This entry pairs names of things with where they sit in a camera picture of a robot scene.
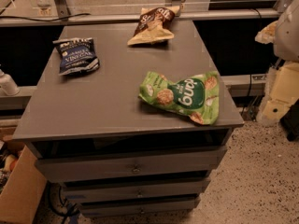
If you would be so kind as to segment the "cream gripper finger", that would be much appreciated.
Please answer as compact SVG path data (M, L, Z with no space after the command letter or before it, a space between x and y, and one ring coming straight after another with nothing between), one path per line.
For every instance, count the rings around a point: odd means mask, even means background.
M267 119L280 120L299 100L299 63L285 62L276 72L269 98L262 109Z

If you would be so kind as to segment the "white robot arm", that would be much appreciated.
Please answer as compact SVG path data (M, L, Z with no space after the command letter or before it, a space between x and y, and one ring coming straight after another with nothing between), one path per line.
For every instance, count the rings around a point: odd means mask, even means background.
M264 98L257 115L259 122L270 126L299 100L299 0L292 0L279 19L264 27L255 40L272 43L278 63L284 62L266 74Z

